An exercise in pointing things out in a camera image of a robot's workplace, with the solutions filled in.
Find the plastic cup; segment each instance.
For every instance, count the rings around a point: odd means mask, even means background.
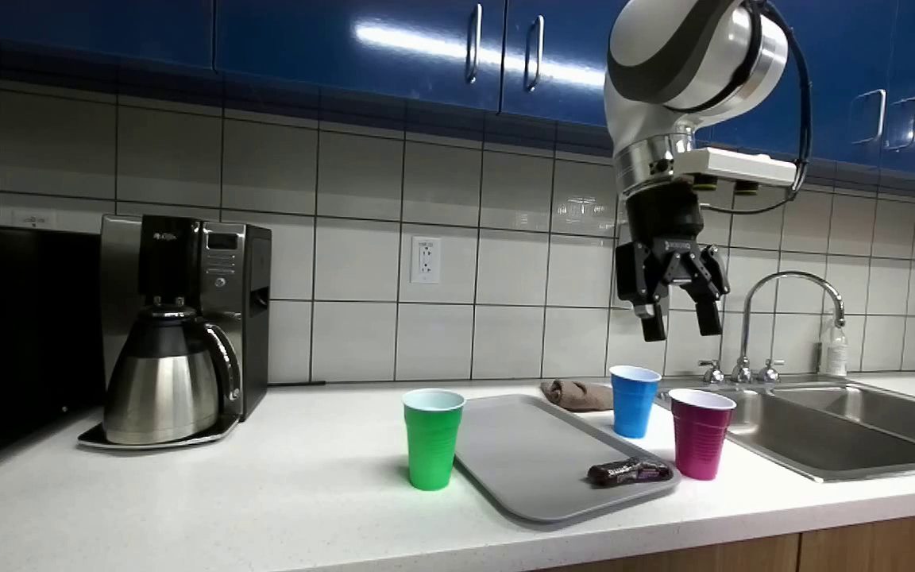
[[[674,388],[669,409],[681,473],[693,481],[715,481],[720,442],[737,402],[713,392]]]
[[[446,491],[453,473],[456,427],[464,399],[453,392],[408,392],[408,481],[416,491]]]
[[[615,436],[643,438],[648,433],[657,381],[662,373],[656,369],[634,369],[634,367],[609,369]]]

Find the blue cup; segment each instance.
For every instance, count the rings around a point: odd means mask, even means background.
[[[657,381],[662,373],[656,369],[634,369],[634,367],[609,369],[615,436],[643,438],[648,433]]]

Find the purple cup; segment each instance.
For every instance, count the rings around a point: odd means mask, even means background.
[[[648,433],[648,412],[657,393],[662,373],[614,367],[614,433],[626,438],[643,438]]]
[[[674,388],[669,409],[681,473],[693,481],[715,481],[720,442],[737,402],[713,392]]]

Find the lower cabinet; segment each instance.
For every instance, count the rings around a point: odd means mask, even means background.
[[[580,563],[563,572],[915,572],[915,518]]]

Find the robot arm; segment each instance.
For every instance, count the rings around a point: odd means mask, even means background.
[[[667,287],[696,301],[702,333],[720,333],[727,280],[698,246],[707,181],[794,185],[794,167],[693,150],[693,133],[756,109],[782,80],[785,31],[756,0],[628,0],[609,34],[605,111],[628,242],[615,246],[615,291],[644,340],[665,340]]]

